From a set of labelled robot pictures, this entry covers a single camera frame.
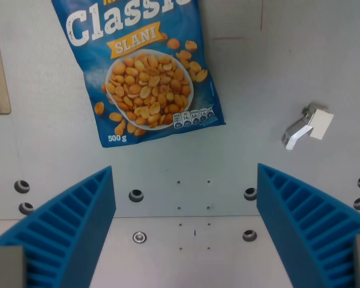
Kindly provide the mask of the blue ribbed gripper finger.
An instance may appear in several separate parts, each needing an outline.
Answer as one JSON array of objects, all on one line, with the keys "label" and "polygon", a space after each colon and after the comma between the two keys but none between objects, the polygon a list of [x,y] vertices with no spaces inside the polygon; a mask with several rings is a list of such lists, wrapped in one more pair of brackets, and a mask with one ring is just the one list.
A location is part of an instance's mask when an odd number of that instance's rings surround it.
[{"label": "blue ribbed gripper finger", "polygon": [[108,166],[17,222],[0,247],[23,248],[27,287],[89,287],[115,211]]},{"label": "blue ribbed gripper finger", "polygon": [[257,209],[293,287],[355,287],[353,243],[360,213],[264,164]]}]

